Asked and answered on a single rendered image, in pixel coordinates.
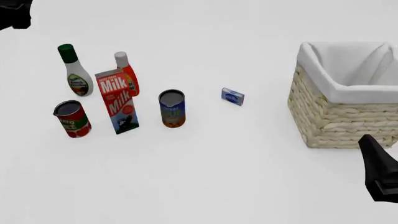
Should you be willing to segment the orange sauce bottle white cap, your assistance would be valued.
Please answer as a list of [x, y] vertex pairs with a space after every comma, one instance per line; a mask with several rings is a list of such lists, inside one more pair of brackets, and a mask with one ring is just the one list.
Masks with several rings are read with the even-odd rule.
[[116, 52], [114, 54], [117, 68], [120, 68], [125, 73], [125, 77], [130, 89], [130, 96], [134, 97], [140, 93], [139, 84], [137, 81], [136, 74], [129, 64], [127, 53]]

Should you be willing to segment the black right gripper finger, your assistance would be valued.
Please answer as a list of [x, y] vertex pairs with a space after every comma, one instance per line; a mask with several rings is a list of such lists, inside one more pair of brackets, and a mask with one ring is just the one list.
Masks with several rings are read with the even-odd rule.
[[370, 135], [358, 141], [365, 168], [365, 186], [376, 202], [398, 203], [398, 161]]

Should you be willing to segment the woven basket with white liner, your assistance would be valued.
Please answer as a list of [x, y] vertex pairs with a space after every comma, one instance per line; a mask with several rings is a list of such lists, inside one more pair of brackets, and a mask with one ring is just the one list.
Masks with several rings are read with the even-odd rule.
[[356, 149], [372, 135], [398, 141], [398, 46], [389, 42], [304, 42], [287, 104], [310, 148]]

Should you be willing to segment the blue and orange soup tin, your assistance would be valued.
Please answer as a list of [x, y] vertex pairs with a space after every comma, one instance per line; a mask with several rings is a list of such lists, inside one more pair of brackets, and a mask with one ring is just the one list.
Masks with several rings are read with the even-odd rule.
[[159, 95], [160, 113], [163, 124], [168, 128], [178, 128], [186, 121], [185, 95], [176, 89], [163, 91]]

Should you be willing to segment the red tomato sauce tin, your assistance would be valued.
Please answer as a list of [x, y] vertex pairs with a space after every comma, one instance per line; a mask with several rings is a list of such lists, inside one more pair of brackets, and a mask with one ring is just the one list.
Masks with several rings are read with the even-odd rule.
[[58, 104], [53, 115], [59, 119], [71, 138], [82, 138], [92, 129], [81, 103], [77, 100], [67, 100]]

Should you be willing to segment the red and blue milk carton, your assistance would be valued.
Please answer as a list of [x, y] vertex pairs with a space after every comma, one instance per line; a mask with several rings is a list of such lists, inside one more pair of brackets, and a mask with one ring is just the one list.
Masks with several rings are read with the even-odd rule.
[[115, 133], [138, 128], [136, 108], [123, 70], [117, 68], [97, 73], [95, 78]]

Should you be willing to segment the white salad dressing bottle green cap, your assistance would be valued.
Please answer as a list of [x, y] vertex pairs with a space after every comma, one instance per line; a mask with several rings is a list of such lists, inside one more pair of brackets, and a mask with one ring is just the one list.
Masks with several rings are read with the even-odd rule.
[[62, 44], [57, 50], [67, 69], [68, 86], [78, 96], [89, 96], [93, 92], [93, 80], [81, 65], [72, 44]]

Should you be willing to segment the black object at picture corner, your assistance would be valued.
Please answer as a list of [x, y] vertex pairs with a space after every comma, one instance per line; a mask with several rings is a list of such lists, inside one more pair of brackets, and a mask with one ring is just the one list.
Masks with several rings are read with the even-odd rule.
[[0, 30], [28, 29], [31, 26], [30, 8], [33, 0], [0, 0]]

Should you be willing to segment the small blue and white box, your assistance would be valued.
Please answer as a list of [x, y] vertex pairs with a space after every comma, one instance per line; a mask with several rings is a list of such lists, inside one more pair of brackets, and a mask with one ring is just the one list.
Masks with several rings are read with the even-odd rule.
[[242, 106], [244, 103], [244, 94], [238, 93], [226, 87], [221, 89], [221, 98], [238, 106]]

